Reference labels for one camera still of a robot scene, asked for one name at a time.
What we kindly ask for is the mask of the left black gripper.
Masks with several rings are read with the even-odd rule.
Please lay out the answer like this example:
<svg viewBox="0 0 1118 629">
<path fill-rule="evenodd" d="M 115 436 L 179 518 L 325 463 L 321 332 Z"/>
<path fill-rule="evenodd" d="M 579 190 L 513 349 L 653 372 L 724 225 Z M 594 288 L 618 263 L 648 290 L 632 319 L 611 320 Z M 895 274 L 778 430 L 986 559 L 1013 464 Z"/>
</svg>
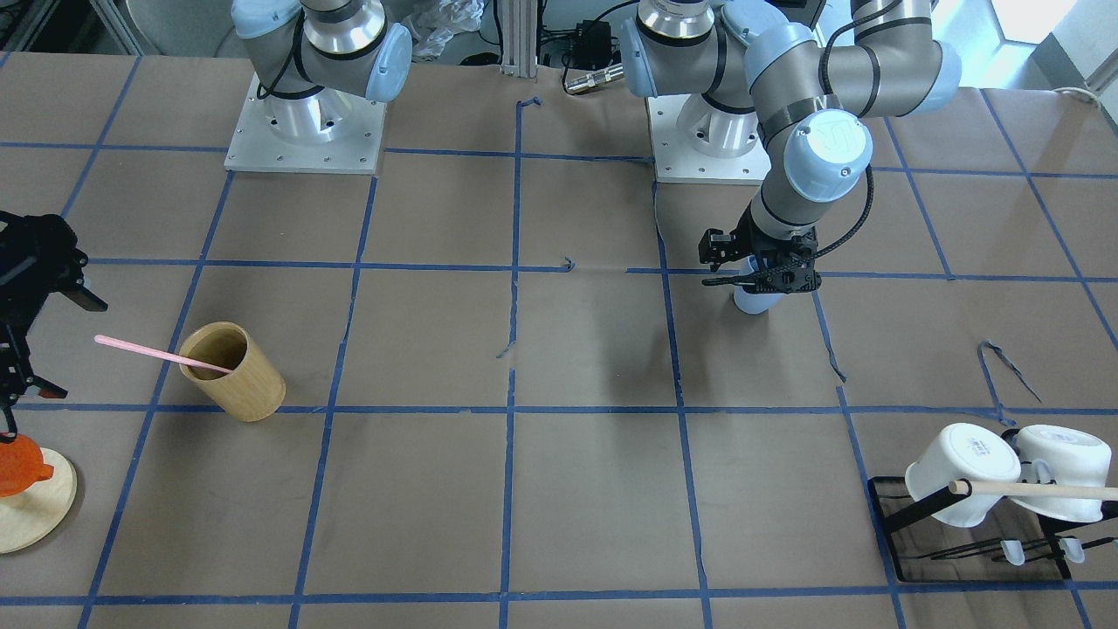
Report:
<svg viewBox="0 0 1118 629">
<path fill-rule="evenodd" d="M 814 292 L 821 287 L 821 274 L 815 271 L 818 238 L 814 227 L 792 239 L 773 238 L 760 230 L 751 215 L 742 215 L 731 232 L 710 228 L 698 245 L 699 263 L 718 271 L 727 263 L 742 261 L 754 255 L 758 270 L 735 276 L 711 276 L 701 283 L 705 287 L 752 287 L 754 294 L 794 294 Z"/>
</svg>

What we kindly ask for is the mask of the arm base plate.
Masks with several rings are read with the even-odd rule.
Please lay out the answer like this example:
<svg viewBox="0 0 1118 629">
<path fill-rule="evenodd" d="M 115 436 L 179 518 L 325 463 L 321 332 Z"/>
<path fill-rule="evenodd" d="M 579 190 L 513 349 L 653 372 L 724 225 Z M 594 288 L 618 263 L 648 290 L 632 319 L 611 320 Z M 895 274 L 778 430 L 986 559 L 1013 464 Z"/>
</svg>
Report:
<svg viewBox="0 0 1118 629">
<path fill-rule="evenodd" d="M 257 97 L 252 76 L 224 166 L 259 174 L 375 175 L 387 104 L 323 89 L 302 101 Z"/>
<path fill-rule="evenodd" d="M 770 171 L 754 112 L 727 113 L 699 94 L 645 104 L 656 182 L 759 185 Z"/>
</svg>

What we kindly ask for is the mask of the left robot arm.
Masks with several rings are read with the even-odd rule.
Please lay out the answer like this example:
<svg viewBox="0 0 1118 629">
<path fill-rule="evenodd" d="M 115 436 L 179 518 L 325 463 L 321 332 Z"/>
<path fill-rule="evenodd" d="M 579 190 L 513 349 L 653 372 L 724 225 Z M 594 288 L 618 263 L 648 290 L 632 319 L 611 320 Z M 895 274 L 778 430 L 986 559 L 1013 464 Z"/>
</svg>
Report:
<svg viewBox="0 0 1118 629">
<path fill-rule="evenodd" d="M 874 181 L 866 118 L 945 107 L 961 84 L 961 57 L 934 37 L 928 1 L 853 1 L 853 44 L 819 44 L 767 1 L 639 1 L 620 32 L 625 80 L 638 97 L 695 95 L 711 108 L 754 115 L 768 174 L 730 232 L 705 231 L 700 263 L 736 276 L 707 286 L 743 294 L 818 290 L 814 263 L 830 252 L 815 226 Z"/>
</svg>

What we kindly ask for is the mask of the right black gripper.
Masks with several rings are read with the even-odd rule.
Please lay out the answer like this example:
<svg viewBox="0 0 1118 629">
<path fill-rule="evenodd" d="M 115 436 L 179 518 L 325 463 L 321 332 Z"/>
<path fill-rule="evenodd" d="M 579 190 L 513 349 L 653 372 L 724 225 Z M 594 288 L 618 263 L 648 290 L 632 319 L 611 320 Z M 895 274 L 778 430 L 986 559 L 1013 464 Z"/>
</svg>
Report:
<svg viewBox="0 0 1118 629">
<path fill-rule="evenodd" d="M 27 335 L 49 294 L 60 292 L 88 312 L 108 304 L 85 287 L 88 257 L 60 215 L 1 212 L 1 328 L 3 328 L 3 410 L 20 397 L 65 399 L 68 390 L 36 375 Z"/>
</svg>

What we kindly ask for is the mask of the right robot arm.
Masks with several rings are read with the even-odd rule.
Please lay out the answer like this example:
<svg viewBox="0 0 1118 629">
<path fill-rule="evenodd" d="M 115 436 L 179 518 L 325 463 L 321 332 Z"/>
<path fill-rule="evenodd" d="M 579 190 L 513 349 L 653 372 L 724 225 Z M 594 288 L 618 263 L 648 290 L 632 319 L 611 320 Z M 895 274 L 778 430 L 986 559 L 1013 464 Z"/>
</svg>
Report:
<svg viewBox="0 0 1118 629">
<path fill-rule="evenodd" d="M 411 34 L 379 1 L 235 1 L 254 79 L 224 166 L 257 174 L 375 174 L 386 104 L 402 92 Z M 88 261 L 59 215 L 3 213 L 3 413 L 23 395 L 66 397 L 37 375 L 27 337 L 48 295 L 83 309 Z"/>
</svg>

